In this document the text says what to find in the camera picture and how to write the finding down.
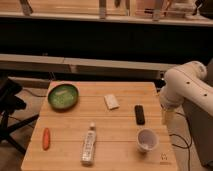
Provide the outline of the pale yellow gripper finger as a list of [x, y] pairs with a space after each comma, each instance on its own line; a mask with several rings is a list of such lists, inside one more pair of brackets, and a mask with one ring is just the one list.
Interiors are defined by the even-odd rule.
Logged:
[[174, 116], [174, 111], [173, 110], [163, 109], [162, 110], [162, 124], [163, 125], [168, 125], [172, 121], [173, 116]]

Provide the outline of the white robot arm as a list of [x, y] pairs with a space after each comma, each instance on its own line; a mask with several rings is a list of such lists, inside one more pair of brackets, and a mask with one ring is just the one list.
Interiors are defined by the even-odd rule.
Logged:
[[164, 80], [162, 108], [183, 107], [200, 163], [213, 171], [213, 68], [191, 61], [167, 70]]

